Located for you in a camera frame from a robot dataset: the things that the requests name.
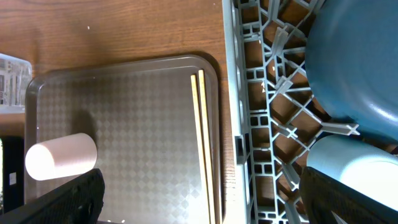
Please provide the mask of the white cup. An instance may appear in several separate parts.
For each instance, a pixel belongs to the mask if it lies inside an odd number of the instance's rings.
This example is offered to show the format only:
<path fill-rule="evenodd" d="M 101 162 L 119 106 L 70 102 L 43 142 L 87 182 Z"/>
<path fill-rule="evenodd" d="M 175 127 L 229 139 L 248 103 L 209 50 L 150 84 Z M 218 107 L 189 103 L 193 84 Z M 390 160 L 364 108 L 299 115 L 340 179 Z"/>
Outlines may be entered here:
<path fill-rule="evenodd" d="M 94 140 L 78 133 L 34 144 L 25 156 L 25 168 L 33 179 L 42 181 L 84 174 L 96 160 Z"/>

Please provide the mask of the dark blue plate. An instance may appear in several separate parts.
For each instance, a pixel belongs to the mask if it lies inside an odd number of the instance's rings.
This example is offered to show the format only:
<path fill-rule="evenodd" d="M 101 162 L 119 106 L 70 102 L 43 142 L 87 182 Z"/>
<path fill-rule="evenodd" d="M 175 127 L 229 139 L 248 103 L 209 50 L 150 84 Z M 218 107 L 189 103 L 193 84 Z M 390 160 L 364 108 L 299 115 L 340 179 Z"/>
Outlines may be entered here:
<path fill-rule="evenodd" d="M 305 48 L 313 94 L 335 120 L 397 140 L 397 0 L 328 0 Z"/>

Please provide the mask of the light blue cup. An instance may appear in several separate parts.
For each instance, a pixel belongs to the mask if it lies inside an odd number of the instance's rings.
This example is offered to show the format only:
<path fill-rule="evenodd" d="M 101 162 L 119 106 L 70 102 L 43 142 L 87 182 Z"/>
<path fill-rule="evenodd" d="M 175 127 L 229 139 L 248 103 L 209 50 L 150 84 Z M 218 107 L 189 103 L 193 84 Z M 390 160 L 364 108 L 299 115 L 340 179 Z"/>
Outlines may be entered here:
<path fill-rule="evenodd" d="M 312 167 L 397 210 L 397 157 L 348 136 L 319 139 L 307 156 Z"/>

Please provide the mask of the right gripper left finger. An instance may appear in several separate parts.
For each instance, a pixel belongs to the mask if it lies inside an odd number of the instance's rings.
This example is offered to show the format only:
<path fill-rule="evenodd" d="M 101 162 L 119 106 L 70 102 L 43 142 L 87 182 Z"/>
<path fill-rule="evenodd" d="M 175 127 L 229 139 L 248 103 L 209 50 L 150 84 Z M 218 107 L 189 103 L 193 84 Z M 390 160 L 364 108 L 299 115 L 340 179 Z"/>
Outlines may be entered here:
<path fill-rule="evenodd" d="M 1 215 L 1 223 L 96 223 L 103 208 L 104 191 L 101 171 L 92 169 Z"/>

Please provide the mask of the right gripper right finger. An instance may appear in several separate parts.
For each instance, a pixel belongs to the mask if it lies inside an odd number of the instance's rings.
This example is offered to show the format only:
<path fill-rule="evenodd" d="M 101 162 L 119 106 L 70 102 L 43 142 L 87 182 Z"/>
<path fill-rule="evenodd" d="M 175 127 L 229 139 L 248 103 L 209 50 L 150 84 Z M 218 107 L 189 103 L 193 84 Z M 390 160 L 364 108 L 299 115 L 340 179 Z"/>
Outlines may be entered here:
<path fill-rule="evenodd" d="M 303 169 L 299 191 L 310 223 L 397 223 L 397 211 L 312 167 Z"/>

